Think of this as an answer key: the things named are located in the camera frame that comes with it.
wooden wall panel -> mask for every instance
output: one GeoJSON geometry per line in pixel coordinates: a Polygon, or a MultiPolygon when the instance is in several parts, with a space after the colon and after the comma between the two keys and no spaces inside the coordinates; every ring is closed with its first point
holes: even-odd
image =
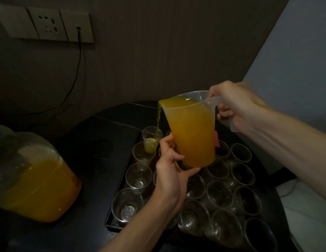
{"type": "Polygon", "coordinates": [[[95,44],[9,38],[0,24],[0,121],[50,140],[99,110],[240,81],[288,0],[0,0],[88,12],[95,44]]]}

hand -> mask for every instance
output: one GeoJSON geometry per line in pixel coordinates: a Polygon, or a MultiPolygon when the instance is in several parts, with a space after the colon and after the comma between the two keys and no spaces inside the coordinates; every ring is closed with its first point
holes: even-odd
{"type": "Polygon", "coordinates": [[[241,132],[250,126],[250,120],[262,108],[270,109],[270,106],[251,91],[245,82],[224,81],[212,86],[207,97],[216,95],[220,95],[224,101],[218,106],[217,118],[224,120],[233,117],[234,126],[241,132]]]}
{"type": "Polygon", "coordinates": [[[177,164],[184,156],[178,154],[172,148],[174,146],[174,135],[160,140],[161,159],[156,164],[156,194],[163,197],[165,202],[171,207],[171,220],[181,209],[185,195],[188,178],[196,174],[200,169],[193,168],[183,171],[177,164]]]}

wall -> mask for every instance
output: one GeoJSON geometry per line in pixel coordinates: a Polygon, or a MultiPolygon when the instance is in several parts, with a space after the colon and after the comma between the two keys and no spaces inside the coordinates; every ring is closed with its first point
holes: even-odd
{"type": "MultiPolygon", "coordinates": [[[[326,0],[289,0],[244,81],[275,109],[326,133],[326,0]]],[[[270,173],[282,166],[244,140],[270,173]]]]}
{"type": "Polygon", "coordinates": [[[124,102],[158,100],[243,78],[287,0],[0,0],[88,12],[95,44],[9,38],[0,24],[0,121],[55,140],[124,102]]]}

wall outlet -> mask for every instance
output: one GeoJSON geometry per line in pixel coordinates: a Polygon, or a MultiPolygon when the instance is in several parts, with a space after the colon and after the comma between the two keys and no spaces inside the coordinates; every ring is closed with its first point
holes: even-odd
{"type": "Polygon", "coordinates": [[[39,39],[26,8],[0,4],[0,21],[10,37],[39,39]]]}
{"type": "Polygon", "coordinates": [[[61,10],[60,13],[70,42],[78,41],[77,28],[80,28],[80,41],[94,43],[91,22],[87,13],[65,10],[61,10]]]}
{"type": "Polygon", "coordinates": [[[68,41],[59,10],[28,7],[39,37],[43,40],[68,41]]]}

large plastic jug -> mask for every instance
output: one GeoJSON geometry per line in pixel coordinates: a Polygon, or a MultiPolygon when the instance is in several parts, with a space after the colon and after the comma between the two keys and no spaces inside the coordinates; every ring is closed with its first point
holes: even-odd
{"type": "Polygon", "coordinates": [[[0,136],[0,207],[41,222],[68,210],[81,182],[56,149],[29,132],[0,136]]]}
{"type": "Polygon", "coordinates": [[[178,150],[185,156],[183,163],[193,168],[211,164],[216,155],[215,108],[222,100],[219,96],[206,99],[208,92],[195,91],[159,101],[174,134],[178,150]]]}

